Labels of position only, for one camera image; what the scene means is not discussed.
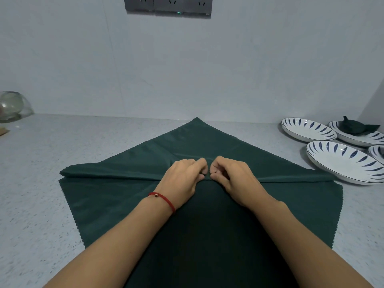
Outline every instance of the white plate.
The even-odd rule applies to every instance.
[[[384,145],[378,146],[374,145],[368,149],[368,153],[378,162],[384,165]]]
[[[354,136],[352,134],[341,131],[338,127],[339,121],[329,122],[329,127],[336,131],[339,139],[350,144],[358,145],[361,147],[370,147],[372,145],[384,145],[384,134],[381,132],[374,132],[362,136]]]
[[[285,118],[281,126],[290,136],[305,142],[334,140],[337,137],[336,132],[328,126],[304,118]]]
[[[360,185],[384,182],[384,165],[353,147],[323,140],[310,142],[306,149],[316,166],[339,179]]]

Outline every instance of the hand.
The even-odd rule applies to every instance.
[[[276,201],[253,175],[245,162],[218,156],[209,169],[211,179],[222,184],[240,205],[249,209],[264,200]]]
[[[178,160],[166,171],[155,192],[167,197],[178,209],[194,195],[196,184],[207,173],[208,165],[204,158],[197,162],[194,159]]]

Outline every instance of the countertop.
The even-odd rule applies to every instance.
[[[3,124],[0,137],[0,286],[42,287],[84,250],[60,189],[60,170],[98,162],[187,121],[36,114]],[[207,122],[305,168],[304,142],[277,124]],[[375,287],[384,287],[384,184],[342,183],[333,250]]]

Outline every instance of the gray outlet plate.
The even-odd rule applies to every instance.
[[[183,12],[189,14],[212,14],[212,0],[183,0]]]
[[[161,12],[182,12],[183,0],[153,0],[155,11]]]
[[[125,9],[130,12],[153,12],[153,0],[124,0]]]

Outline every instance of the ceramic bowl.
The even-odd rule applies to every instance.
[[[323,140],[310,142],[306,150],[317,167],[341,180],[359,185],[384,182],[384,165],[353,147]]]
[[[373,145],[384,145],[384,134],[381,132],[374,132],[362,136],[354,136],[352,134],[341,131],[338,127],[339,121],[329,122],[329,127],[337,133],[337,137],[350,144],[358,145],[361,147],[370,147]]]
[[[384,165],[384,145],[374,145],[368,149],[368,154]]]
[[[337,138],[336,132],[328,126],[304,118],[285,118],[281,121],[281,126],[287,134],[305,142]]]

